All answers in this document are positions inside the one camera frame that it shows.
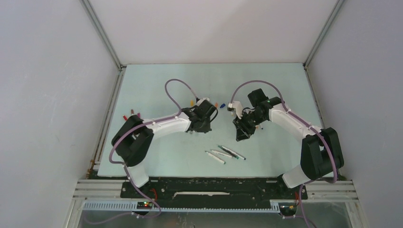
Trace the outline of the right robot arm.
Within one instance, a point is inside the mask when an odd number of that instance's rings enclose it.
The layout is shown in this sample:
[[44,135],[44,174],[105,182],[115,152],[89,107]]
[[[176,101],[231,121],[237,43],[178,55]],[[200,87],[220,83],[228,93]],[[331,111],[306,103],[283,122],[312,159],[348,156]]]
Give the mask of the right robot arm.
[[279,97],[268,98],[262,89],[248,94],[251,109],[244,108],[239,101],[231,100],[228,111],[235,112],[232,121],[236,128],[236,141],[249,139],[256,126],[269,121],[282,127],[301,143],[299,164],[292,170],[278,176],[277,194],[290,198],[297,186],[323,178],[344,165],[344,158],[335,129],[320,128],[297,116]]

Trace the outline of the green cap marker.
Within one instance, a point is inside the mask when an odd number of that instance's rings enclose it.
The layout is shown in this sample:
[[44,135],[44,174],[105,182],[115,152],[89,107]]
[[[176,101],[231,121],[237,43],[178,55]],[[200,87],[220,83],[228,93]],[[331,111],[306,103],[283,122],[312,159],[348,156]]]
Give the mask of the green cap marker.
[[221,163],[221,164],[226,164],[226,162],[225,162],[224,160],[222,160],[222,159],[220,159],[219,157],[213,155],[211,152],[209,152],[209,151],[205,151],[205,152],[206,152],[206,154],[207,154],[208,156],[212,157],[212,158],[213,158],[214,160],[216,160],[217,162],[219,162],[219,163]]

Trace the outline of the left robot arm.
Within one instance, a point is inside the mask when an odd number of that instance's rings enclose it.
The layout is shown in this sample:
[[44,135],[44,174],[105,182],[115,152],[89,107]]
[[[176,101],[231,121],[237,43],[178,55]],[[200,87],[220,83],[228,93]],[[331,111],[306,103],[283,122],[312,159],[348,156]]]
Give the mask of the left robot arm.
[[208,98],[199,99],[193,107],[182,108],[177,114],[146,120],[129,117],[111,141],[109,161],[121,164],[132,182],[132,192],[139,198],[150,192],[149,176],[144,160],[152,141],[173,133],[208,133],[218,109]]

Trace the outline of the navy blue cap pen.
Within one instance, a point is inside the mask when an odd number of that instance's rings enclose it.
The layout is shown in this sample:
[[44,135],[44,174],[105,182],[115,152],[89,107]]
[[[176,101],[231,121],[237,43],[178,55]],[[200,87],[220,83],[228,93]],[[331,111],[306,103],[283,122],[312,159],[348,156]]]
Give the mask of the navy blue cap pen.
[[229,148],[227,148],[227,147],[225,147],[225,146],[222,146],[224,149],[227,149],[227,150],[229,150],[230,152],[232,152],[232,153],[234,153],[239,159],[242,159],[242,160],[246,160],[246,158],[244,157],[244,156],[242,156],[241,154],[239,154],[239,153],[237,153],[237,152],[235,152],[235,151],[233,151],[233,150],[231,150],[231,149],[229,149]]

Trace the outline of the grey cap marker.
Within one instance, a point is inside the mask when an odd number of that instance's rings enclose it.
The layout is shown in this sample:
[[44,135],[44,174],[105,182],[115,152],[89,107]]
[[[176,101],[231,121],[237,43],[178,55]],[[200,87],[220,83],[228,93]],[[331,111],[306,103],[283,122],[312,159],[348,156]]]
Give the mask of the grey cap marker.
[[220,151],[216,151],[216,150],[211,150],[211,152],[212,152],[212,153],[215,153],[215,154],[218,154],[218,155],[221,155],[221,156],[229,157],[229,158],[232,158],[232,157],[233,157],[233,156],[230,155],[230,154],[227,154],[227,153],[224,153],[224,152],[220,152]]

